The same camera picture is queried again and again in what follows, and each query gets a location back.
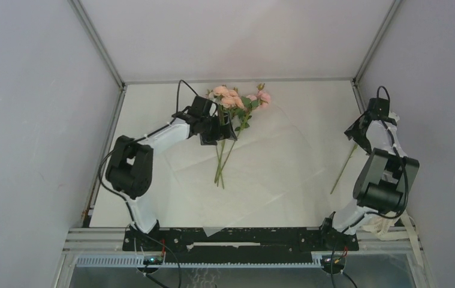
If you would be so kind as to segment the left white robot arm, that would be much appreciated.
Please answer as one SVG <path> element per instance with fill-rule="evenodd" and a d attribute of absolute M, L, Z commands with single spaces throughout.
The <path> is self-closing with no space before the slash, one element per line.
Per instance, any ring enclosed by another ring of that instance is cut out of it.
<path fill-rule="evenodd" d="M 158 220 L 146 194 L 152 184 L 153 158 L 194 136 L 203 146 L 237 140 L 230 114 L 212 100 L 196 96 L 161 128 L 139 138 L 119 136 L 98 168 L 101 186 L 124 201 L 130 226 L 139 231 L 137 242 L 146 250 L 155 249 L 161 240 L 154 230 Z"/>

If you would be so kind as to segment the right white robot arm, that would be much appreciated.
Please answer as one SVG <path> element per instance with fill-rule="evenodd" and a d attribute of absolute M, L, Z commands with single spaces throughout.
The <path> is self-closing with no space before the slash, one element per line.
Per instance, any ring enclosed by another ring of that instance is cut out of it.
<path fill-rule="evenodd" d="M 344 132 L 368 159 L 355 181 L 353 200 L 325 218 L 320 227 L 320 244 L 328 250 L 336 249 L 343 237 L 354 235 L 371 219 L 393 220 L 407 207 L 420 163 L 403 152 L 390 104 L 388 97 L 371 98 L 367 109 Z"/>

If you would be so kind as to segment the pink fake flower stem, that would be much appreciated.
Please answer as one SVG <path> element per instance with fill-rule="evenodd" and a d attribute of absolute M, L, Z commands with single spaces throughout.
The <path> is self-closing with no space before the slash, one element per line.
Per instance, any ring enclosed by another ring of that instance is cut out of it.
<path fill-rule="evenodd" d="M 336 189 L 336 187 L 338 186 L 338 183 L 339 183 L 339 181 L 340 181 L 340 179 L 341 179 L 341 177 L 342 177 L 342 174 L 344 173 L 344 171 L 345 171 L 345 169 L 346 169 L 346 167 L 347 167 L 347 164 L 348 164 L 349 160 L 352 158 L 352 156 L 353 156 L 353 154 L 355 153 L 355 151 L 356 151 L 357 148 L 358 148 L 358 144 L 356 144 L 356 143 L 353 144 L 353 146 L 352 146 L 352 148 L 351 148 L 351 151 L 349 152 L 349 154 L 348 154 L 346 160 L 344 161 L 343 166 L 342 166 L 342 168 L 341 168 L 341 170 L 340 170 L 340 172 L 339 172 L 339 174 L 338 174 L 338 177 L 336 178 L 335 183 L 333 184 L 333 187 L 332 187 L 332 189 L 330 190 L 330 194 L 333 194 L 333 193 L 335 192 L 335 189 Z"/>
<path fill-rule="evenodd" d="M 257 85 L 257 92 L 249 95 L 241 95 L 237 87 L 228 88 L 225 85 L 217 86 L 209 91 L 208 96 L 219 104 L 219 116 L 227 116 L 228 120 L 235 121 L 233 125 L 234 135 L 239 137 L 240 134 L 250 127 L 249 120 L 255 111 L 266 108 L 271 103 L 271 96 L 265 91 L 265 83 Z M 232 150 L 236 144 L 235 140 L 231 141 L 231 146 L 225 154 L 227 142 L 222 140 L 219 147 L 216 148 L 217 168 L 215 172 L 214 183 L 217 186 L 225 187 L 223 170 L 226 166 Z"/>
<path fill-rule="evenodd" d="M 238 109 L 244 109 L 245 105 L 238 94 L 237 88 L 229 89 L 226 85 L 221 85 L 208 91 L 207 98 L 218 104 L 217 115 L 219 116 L 220 124 L 227 125 L 231 121 L 232 113 Z M 221 140 L 216 146 L 217 168 L 215 173 L 214 183 L 221 188 L 225 188 L 224 178 L 222 175 L 222 165 L 224 163 L 222 157 L 225 149 L 225 140 Z"/>

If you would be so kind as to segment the translucent white wrapping paper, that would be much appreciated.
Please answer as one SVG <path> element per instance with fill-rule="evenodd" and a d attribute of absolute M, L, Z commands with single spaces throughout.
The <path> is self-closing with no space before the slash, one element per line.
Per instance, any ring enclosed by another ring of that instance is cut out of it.
<path fill-rule="evenodd" d="M 297 226 L 291 211 L 326 172 L 303 133 L 280 107 L 257 112 L 237 141 L 202 146 L 197 138 L 164 152 L 172 186 L 159 209 L 164 227 Z"/>

